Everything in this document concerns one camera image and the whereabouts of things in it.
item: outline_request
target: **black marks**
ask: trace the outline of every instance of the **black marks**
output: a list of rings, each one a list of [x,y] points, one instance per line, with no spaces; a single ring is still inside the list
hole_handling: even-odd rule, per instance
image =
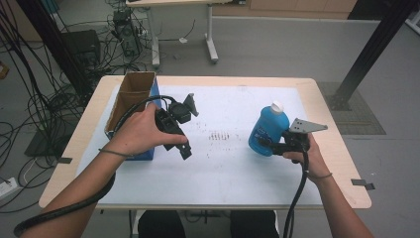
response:
[[[210,141],[227,141],[229,138],[230,135],[227,132],[210,132],[209,136]]]

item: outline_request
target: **floor mat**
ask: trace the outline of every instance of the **floor mat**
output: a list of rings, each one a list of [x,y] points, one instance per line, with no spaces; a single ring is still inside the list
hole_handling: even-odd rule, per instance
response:
[[[333,95],[341,83],[317,82],[324,98]],[[356,90],[349,100],[350,110],[330,110],[342,135],[386,135],[376,117]]]

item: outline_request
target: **human hand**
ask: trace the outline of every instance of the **human hand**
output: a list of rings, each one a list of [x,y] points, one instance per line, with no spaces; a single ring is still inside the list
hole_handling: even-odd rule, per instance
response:
[[[158,129],[155,122],[157,109],[154,103],[149,103],[143,112],[135,112],[104,149],[137,155],[158,145],[186,143],[188,139],[184,135],[167,134]]]
[[[324,178],[330,174],[327,165],[324,162],[324,158],[321,155],[319,150],[319,146],[316,143],[312,134],[308,134],[309,138],[309,150],[308,150],[308,157],[309,157],[309,174],[308,177],[313,182],[317,182],[317,178]],[[286,159],[296,160],[299,163],[303,163],[303,155],[300,152],[285,152],[283,156]]]

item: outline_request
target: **desk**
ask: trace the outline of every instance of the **desk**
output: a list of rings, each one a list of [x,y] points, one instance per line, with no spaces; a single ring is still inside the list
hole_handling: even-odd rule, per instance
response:
[[[63,190],[76,175],[77,168],[80,164],[80,160],[83,157],[84,151],[88,147],[89,142],[92,139],[95,128],[103,114],[107,104],[109,103],[110,96],[123,79],[123,76],[113,75],[103,77],[88,106],[86,107],[85,112],[83,113],[80,122],[74,131],[74,134],[69,141],[67,148],[63,153],[63,157],[72,158],[72,162],[68,165],[59,164],[57,165],[52,179],[50,180],[45,192],[43,193],[40,199],[40,206],[46,206],[61,190]],[[160,86],[231,86],[231,87],[259,87],[259,88],[295,88],[300,95],[300,100],[302,102],[304,111],[307,116],[307,120],[318,122],[322,124],[327,124],[329,129],[327,131],[314,133],[314,136],[321,148],[323,156],[325,158],[326,164],[329,167],[330,171],[334,174],[334,178],[337,181],[337,184],[341,188],[345,198],[353,208],[369,208],[371,206],[368,193],[363,186],[354,186],[352,185],[351,179],[359,179],[360,176],[358,171],[352,161],[352,158],[347,151],[346,145],[334,123],[334,120],[328,110],[328,107],[325,104],[325,101],[321,95],[321,92],[318,89],[316,82],[310,78],[279,78],[279,77],[215,77],[215,76],[158,76],[157,82]],[[194,155],[200,151],[200,148],[194,148],[194,141],[191,141],[192,153]],[[180,163],[184,163],[178,151],[173,151],[177,155],[177,159]],[[187,159],[186,163],[194,163],[197,161],[196,158]],[[295,167],[298,166],[290,163],[289,161],[284,160],[281,157],[270,157],[266,159],[265,168],[269,170],[267,165],[269,165],[269,160],[278,160],[284,161],[284,167]],[[219,169],[203,169],[202,173],[212,174]],[[298,181],[300,179],[300,174],[298,173],[300,169],[297,169],[297,174],[294,175],[297,179],[296,188],[298,186]],[[213,178],[217,181],[217,178],[220,178],[222,174],[215,174]],[[248,179],[253,179],[254,175],[249,175]],[[191,180],[195,180],[194,174],[191,174]],[[276,182],[278,187],[284,186],[284,182]],[[313,185],[312,182],[307,183],[307,187]],[[173,187],[172,189],[182,189],[182,187]],[[255,195],[253,187],[240,187],[243,192],[247,192],[249,197]],[[273,188],[272,193],[276,193],[277,186]],[[161,197],[166,196],[170,190],[164,190],[161,192]],[[222,199],[229,200],[228,196],[232,194],[227,194],[226,197]],[[183,204],[175,203],[161,203],[161,204],[145,204],[134,202],[115,202],[111,203],[102,203],[99,202],[98,207],[100,208],[130,208],[130,209],[285,209],[288,207],[290,200],[285,200],[282,202],[274,201],[268,202],[267,204],[262,203],[238,203],[234,204],[215,202],[207,197],[200,197],[197,195],[189,197],[191,201],[186,201]],[[319,202],[314,204],[298,204],[298,208],[320,208],[322,205]]]
[[[158,37],[156,36],[154,29],[154,16],[152,12],[152,7],[154,6],[170,6],[170,5],[186,5],[186,4],[207,4],[207,33],[205,34],[205,39],[207,43],[207,48],[209,49],[210,59],[213,62],[217,62],[219,57],[217,56],[216,48],[213,43],[213,33],[212,33],[212,16],[213,16],[213,7],[212,4],[215,3],[227,3],[232,0],[140,0],[136,2],[127,1],[127,6],[131,8],[143,8],[146,11],[149,20],[149,29],[151,32],[152,38],[152,65],[154,67],[159,67],[160,59],[158,53]]]

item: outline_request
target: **blue box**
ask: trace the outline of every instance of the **blue box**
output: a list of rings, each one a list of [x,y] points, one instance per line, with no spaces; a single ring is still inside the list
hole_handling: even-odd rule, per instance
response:
[[[111,140],[113,137],[115,126],[127,110],[134,104],[155,95],[159,95],[155,72],[128,72],[121,83],[110,117],[105,126],[105,134],[108,139]],[[161,107],[160,100],[155,100],[154,103]],[[145,106],[141,106],[137,111],[143,111]],[[152,148],[144,153],[135,155],[132,159],[127,159],[127,161],[151,161],[154,158],[154,153],[155,148]]]

